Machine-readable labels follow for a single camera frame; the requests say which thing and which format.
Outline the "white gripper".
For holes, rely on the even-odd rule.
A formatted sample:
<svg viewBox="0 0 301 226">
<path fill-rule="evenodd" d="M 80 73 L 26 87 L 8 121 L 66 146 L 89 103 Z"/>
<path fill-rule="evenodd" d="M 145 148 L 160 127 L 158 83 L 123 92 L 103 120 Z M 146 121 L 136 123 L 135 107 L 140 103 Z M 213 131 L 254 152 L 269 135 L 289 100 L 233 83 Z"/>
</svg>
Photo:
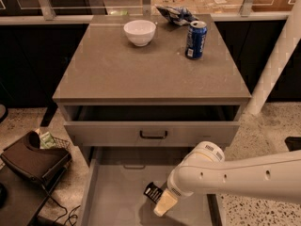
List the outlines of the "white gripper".
<svg viewBox="0 0 301 226">
<path fill-rule="evenodd" d="M 163 216 L 169 209 L 175 206 L 178 198 L 187 198 L 193 195 L 192 191 L 179 188 L 175 170 L 167 178 L 167 188 L 153 210 L 154 214 L 158 217 Z"/>
</svg>

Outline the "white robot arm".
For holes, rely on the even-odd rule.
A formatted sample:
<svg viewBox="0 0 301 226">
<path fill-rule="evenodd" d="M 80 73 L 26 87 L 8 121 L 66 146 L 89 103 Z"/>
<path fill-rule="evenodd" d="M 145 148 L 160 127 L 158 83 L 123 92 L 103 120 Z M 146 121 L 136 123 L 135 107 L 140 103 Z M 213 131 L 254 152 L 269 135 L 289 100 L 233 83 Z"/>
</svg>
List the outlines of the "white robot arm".
<svg viewBox="0 0 301 226">
<path fill-rule="evenodd" d="M 246 110 L 261 111 L 279 76 L 301 39 L 301 0 L 295 0 L 274 49 L 254 88 Z M 154 208 L 162 216 L 178 199 L 195 193 L 228 193 L 282 202 L 301 202 L 301 151 L 227 161 L 221 149 L 199 143 L 169 174 L 167 189 Z"/>
</svg>

